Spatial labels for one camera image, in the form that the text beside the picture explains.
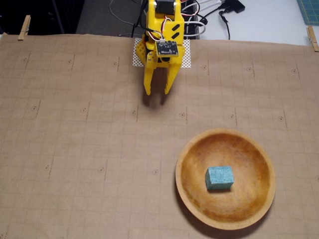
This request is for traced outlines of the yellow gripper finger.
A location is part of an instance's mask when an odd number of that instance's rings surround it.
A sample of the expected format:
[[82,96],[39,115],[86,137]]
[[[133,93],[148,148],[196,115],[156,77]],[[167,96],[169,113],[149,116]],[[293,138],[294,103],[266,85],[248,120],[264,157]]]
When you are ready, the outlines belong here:
[[167,68],[167,80],[166,85],[164,89],[164,93],[167,95],[175,81],[176,76],[178,75],[180,70],[180,65],[178,64],[172,64],[169,65]]
[[155,68],[144,68],[144,89],[146,94],[149,96],[151,94],[151,83],[153,78]]

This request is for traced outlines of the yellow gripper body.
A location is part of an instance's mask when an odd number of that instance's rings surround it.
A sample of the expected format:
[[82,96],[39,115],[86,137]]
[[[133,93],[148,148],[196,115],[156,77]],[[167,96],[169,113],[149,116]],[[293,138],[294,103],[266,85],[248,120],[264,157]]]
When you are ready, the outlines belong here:
[[150,36],[144,34],[142,47],[144,47],[144,56],[142,57],[144,66],[152,63],[155,68],[168,68],[172,64],[179,64],[180,66],[182,64],[185,48],[176,41],[154,41]]

